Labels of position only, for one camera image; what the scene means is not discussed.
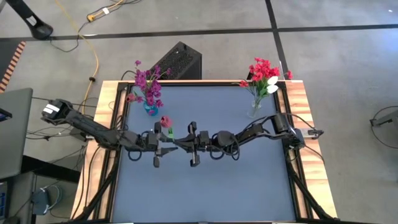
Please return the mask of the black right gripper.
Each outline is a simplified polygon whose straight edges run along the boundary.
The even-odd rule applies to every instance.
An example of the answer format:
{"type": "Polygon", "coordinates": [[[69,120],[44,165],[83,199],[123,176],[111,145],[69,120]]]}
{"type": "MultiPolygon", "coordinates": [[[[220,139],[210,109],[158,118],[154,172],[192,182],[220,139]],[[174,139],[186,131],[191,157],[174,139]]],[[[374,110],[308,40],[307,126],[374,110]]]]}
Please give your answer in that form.
{"type": "Polygon", "coordinates": [[[175,145],[180,146],[186,153],[191,153],[192,158],[190,160],[190,167],[196,167],[200,164],[200,156],[197,151],[206,151],[210,144],[210,138],[208,131],[200,131],[198,135],[195,134],[197,130],[197,123],[192,121],[188,125],[188,141],[182,141],[180,139],[174,139],[175,145]]]}

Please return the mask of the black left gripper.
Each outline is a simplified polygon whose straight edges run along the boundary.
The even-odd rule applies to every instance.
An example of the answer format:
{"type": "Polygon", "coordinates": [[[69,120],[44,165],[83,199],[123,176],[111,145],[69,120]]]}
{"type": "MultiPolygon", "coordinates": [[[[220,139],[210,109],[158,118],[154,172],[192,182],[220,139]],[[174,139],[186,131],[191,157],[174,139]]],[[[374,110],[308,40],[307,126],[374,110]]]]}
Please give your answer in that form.
{"type": "Polygon", "coordinates": [[[153,166],[154,167],[160,167],[160,157],[164,156],[174,150],[177,150],[178,147],[160,147],[159,144],[159,138],[162,142],[174,142],[173,138],[170,138],[166,136],[165,134],[162,134],[162,126],[160,124],[160,121],[156,122],[154,124],[154,130],[153,131],[144,131],[141,134],[141,141],[143,145],[143,150],[140,150],[139,152],[139,158],[142,157],[143,152],[153,152],[154,153],[154,158],[153,158],[153,166]]]}

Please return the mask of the blue glass vase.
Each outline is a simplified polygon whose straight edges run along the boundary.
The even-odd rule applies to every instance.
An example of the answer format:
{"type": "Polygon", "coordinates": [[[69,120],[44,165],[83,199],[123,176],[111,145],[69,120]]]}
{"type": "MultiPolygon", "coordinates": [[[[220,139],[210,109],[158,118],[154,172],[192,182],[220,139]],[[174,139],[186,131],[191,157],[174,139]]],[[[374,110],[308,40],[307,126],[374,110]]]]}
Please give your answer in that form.
{"type": "Polygon", "coordinates": [[[149,116],[155,116],[158,113],[158,107],[156,107],[155,104],[148,105],[147,102],[145,101],[143,107],[149,116]]]}

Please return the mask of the clear textured glass vase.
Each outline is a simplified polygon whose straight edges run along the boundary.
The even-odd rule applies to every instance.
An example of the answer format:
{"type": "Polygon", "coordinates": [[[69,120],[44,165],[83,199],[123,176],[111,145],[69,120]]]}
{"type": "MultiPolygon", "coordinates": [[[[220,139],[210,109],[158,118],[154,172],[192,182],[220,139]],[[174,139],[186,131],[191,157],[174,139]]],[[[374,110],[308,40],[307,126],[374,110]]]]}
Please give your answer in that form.
{"type": "Polygon", "coordinates": [[[254,100],[251,103],[251,107],[249,108],[249,110],[247,112],[247,116],[250,118],[255,118],[260,109],[261,109],[261,102],[254,100]]]}

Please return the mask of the blue-grey table mat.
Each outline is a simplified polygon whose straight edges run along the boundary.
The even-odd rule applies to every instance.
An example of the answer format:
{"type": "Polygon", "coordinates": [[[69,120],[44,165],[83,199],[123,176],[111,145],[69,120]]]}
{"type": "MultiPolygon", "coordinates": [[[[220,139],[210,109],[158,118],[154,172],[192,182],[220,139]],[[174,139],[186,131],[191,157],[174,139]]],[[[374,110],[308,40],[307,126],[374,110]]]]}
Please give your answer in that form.
{"type": "MultiPolygon", "coordinates": [[[[184,138],[194,121],[199,131],[239,133],[251,122],[252,95],[238,86],[165,86],[164,106],[149,116],[141,105],[129,109],[127,126],[135,133],[154,127],[162,116],[173,121],[174,136],[184,138]]],[[[213,160],[182,149],[166,154],[160,167],[153,154],[138,161],[121,154],[112,220],[138,222],[253,222],[295,219],[284,150],[280,140],[255,139],[241,146],[238,160],[213,160]]]]}

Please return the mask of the black speaker box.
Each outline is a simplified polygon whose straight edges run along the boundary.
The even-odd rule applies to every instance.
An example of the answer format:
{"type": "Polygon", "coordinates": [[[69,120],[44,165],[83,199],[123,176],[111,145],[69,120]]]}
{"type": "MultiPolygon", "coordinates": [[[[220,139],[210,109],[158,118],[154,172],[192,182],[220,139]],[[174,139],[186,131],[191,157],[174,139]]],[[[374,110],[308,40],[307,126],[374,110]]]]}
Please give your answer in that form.
{"type": "Polygon", "coordinates": [[[160,68],[161,80],[201,80],[202,54],[183,42],[172,47],[152,68],[160,68]]]}

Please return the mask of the black base beam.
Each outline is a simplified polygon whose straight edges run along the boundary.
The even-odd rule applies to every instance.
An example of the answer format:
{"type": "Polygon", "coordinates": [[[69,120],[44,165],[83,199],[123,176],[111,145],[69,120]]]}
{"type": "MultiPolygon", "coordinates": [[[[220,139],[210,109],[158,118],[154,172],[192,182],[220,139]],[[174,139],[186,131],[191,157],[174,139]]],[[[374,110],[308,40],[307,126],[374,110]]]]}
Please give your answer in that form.
{"type": "Polygon", "coordinates": [[[79,183],[81,172],[66,167],[23,156],[21,173],[33,172],[36,175],[53,178],[65,182],[79,183]]]}

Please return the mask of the grey power adapter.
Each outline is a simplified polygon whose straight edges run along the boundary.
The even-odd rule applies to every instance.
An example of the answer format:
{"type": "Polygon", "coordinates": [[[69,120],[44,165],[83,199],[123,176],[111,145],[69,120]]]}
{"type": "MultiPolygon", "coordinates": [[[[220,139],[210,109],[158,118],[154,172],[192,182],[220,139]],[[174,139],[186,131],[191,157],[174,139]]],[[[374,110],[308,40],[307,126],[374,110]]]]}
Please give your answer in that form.
{"type": "Polygon", "coordinates": [[[57,185],[47,185],[45,187],[41,187],[38,191],[32,194],[32,213],[34,215],[46,215],[61,201],[62,197],[63,189],[57,185]],[[50,198],[50,188],[54,188],[57,191],[55,200],[51,200],[50,198]]]}

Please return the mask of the orange black striped ramp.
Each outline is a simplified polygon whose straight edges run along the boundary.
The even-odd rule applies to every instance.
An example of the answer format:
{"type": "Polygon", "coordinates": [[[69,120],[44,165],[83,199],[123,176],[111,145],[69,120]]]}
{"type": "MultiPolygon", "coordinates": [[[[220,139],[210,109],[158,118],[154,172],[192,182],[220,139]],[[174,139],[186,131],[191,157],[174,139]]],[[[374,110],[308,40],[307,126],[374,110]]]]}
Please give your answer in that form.
{"type": "Polygon", "coordinates": [[[25,41],[0,42],[0,93],[6,91],[25,45],[25,41]]]}

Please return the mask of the black stand foot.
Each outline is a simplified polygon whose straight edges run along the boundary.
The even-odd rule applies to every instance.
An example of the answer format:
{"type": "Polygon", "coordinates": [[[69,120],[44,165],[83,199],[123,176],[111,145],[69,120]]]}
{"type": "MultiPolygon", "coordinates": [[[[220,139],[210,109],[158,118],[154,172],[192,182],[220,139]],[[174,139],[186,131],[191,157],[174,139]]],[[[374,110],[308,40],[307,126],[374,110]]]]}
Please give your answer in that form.
{"type": "Polygon", "coordinates": [[[32,37],[37,40],[47,40],[53,27],[42,21],[24,2],[24,0],[5,0],[28,26],[32,37]]]}

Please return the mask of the grey stand leg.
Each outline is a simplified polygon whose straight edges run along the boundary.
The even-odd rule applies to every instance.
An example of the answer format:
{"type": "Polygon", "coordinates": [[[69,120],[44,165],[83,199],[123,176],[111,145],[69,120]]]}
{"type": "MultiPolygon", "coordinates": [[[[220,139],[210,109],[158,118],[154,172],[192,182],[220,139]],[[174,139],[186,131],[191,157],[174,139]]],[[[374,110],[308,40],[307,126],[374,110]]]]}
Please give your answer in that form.
{"type": "Polygon", "coordinates": [[[398,128],[398,110],[395,110],[391,113],[388,113],[385,116],[382,116],[378,119],[373,118],[370,120],[372,127],[380,127],[386,123],[393,123],[396,128],[398,128]]]}

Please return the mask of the black aluminium table frame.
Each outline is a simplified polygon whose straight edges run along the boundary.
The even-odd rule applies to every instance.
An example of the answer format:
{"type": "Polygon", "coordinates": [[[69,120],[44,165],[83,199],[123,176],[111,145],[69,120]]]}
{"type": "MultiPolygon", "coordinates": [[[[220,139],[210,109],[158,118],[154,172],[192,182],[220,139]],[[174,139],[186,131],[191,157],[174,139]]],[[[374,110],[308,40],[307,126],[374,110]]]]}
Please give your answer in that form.
{"type": "MultiPolygon", "coordinates": [[[[164,80],[165,86],[238,86],[235,80],[164,80]]],[[[272,116],[276,113],[287,113],[290,125],[298,128],[293,123],[293,114],[289,111],[287,93],[281,93],[269,97],[261,109],[261,116],[272,116]]],[[[332,223],[334,218],[321,208],[318,200],[309,192],[303,175],[302,161],[298,153],[288,150],[287,141],[278,139],[282,143],[286,171],[289,178],[292,203],[295,219],[292,221],[254,221],[254,222],[293,222],[293,223],[332,223]]],[[[178,147],[173,142],[160,143],[161,147],[178,147]]],[[[119,164],[121,154],[127,152],[119,149],[114,152],[101,149],[97,142],[88,143],[86,150],[85,168],[80,177],[79,189],[75,199],[76,222],[115,223],[112,220],[114,198],[118,183],[119,164]]],[[[214,223],[214,222],[160,222],[160,223],[214,223]]]]}

